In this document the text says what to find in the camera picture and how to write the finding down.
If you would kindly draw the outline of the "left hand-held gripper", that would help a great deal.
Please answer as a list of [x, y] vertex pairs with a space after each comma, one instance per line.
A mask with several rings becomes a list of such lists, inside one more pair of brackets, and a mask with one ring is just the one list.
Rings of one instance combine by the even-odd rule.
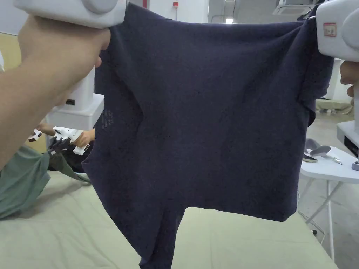
[[[125, 18], [125, 0], [15, 0], [17, 9], [34, 16], [86, 27], [104, 29], [121, 24]], [[50, 125], [90, 130], [103, 112], [104, 96], [94, 93], [95, 69], [80, 80], [62, 106], [46, 116]]]

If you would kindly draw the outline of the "person's right hand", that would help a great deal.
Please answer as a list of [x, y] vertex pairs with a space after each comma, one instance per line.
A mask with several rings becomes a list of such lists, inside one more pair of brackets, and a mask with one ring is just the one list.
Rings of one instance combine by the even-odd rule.
[[340, 66], [340, 82], [342, 85], [348, 85], [347, 94], [354, 98], [354, 85], [359, 80], [359, 63], [344, 61]]

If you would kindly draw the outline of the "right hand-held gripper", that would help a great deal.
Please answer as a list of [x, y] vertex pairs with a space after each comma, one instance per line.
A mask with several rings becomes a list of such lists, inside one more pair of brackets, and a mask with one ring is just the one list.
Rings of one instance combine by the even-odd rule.
[[[331, 0], [316, 11], [318, 49], [323, 55], [359, 62], [359, 1]], [[337, 138], [356, 157], [359, 150], [359, 84], [354, 84], [354, 121], [339, 123]]]

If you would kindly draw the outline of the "person's left hand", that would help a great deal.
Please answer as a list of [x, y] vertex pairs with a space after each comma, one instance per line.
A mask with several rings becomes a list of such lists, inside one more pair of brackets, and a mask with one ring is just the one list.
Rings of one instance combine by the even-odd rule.
[[18, 34], [20, 79], [45, 110], [61, 105], [71, 88], [100, 66], [109, 29], [96, 29], [30, 15]]

